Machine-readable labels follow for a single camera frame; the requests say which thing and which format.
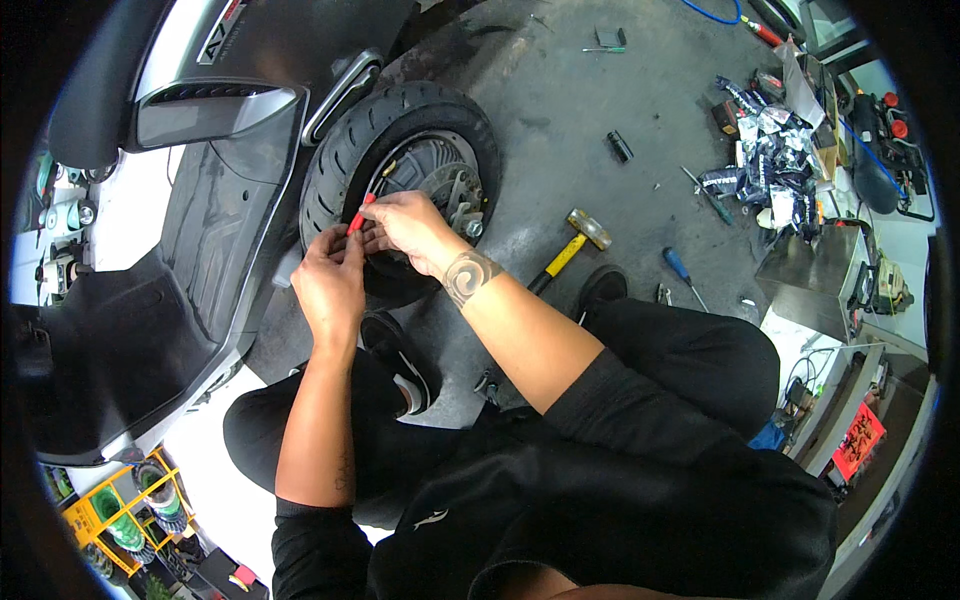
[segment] man's left hand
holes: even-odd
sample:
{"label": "man's left hand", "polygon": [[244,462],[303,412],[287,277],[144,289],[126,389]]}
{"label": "man's left hand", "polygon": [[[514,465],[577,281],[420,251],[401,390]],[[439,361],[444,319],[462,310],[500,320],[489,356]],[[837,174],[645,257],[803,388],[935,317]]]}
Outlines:
{"label": "man's left hand", "polygon": [[303,316],[313,333],[314,352],[355,348],[366,296],[363,290],[363,233],[346,238],[347,225],[322,231],[290,275]]}

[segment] black pants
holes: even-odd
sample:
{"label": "black pants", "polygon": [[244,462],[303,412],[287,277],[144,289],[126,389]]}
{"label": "black pants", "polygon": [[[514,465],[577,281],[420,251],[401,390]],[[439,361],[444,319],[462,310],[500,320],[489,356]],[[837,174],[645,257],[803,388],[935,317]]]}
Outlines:
{"label": "black pants", "polygon": [[[598,306],[589,329],[631,369],[684,398],[749,441],[777,402],[780,359],[759,329],[732,317],[624,299]],[[351,422],[356,465],[354,519],[392,528],[423,476],[450,457],[467,432],[394,419],[406,402],[388,372],[357,350]],[[236,399],[224,418],[233,463],[274,492],[276,463],[302,373]]]}

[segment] man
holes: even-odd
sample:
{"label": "man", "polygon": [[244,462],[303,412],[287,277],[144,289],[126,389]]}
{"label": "man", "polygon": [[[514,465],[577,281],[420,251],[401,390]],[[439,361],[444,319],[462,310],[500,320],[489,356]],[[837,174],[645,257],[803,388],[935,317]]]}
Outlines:
{"label": "man", "polygon": [[[744,444],[778,392],[758,329],[631,300],[615,268],[588,280],[578,326],[420,192],[361,212],[375,227],[324,231],[292,276],[314,338],[305,369],[224,421],[233,462],[277,497],[275,598],[817,594],[835,505]],[[533,410],[470,431],[395,420],[436,389],[396,322],[364,316],[364,253],[388,248],[443,284]],[[354,520],[396,531],[371,549]]]}

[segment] hand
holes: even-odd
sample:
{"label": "hand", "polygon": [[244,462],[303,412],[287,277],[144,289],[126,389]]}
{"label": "hand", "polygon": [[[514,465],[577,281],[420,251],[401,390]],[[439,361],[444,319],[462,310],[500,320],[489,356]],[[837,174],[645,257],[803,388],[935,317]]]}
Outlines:
{"label": "hand", "polygon": [[443,280],[446,268],[470,245],[446,224],[437,207],[419,190],[397,192],[364,204],[360,213],[375,225],[364,231],[364,251],[399,250],[423,275]]}
{"label": "hand", "polygon": [[313,333],[315,352],[344,352],[356,346],[366,296],[363,291],[363,234],[345,237],[347,225],[313,239],[290,282]]}

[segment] hammer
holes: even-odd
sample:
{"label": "hammer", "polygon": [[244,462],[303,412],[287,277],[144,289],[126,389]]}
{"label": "hammer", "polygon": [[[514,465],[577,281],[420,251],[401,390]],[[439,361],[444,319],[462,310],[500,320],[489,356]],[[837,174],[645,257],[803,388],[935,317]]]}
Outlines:
{"label": "hammer", "polygon": [[566,215],[566,221],[577,230],[577,235],[570,240],[566,248],[561,250],[560,253],[557,254],[557,257],[546,266],[546,269],[541,271],[530,285],[527,286],[527,289],[537,296],[543,293],[547,284],[553,281],[553,278],[566,266],[566,263],[573,258],[574,254],[580,251],[588,238],[601,251],[610,247],[612,241],[610,235],[600,227],[599,223],[591,219],[586,212],[580,208],[571,210],[570,214]]}

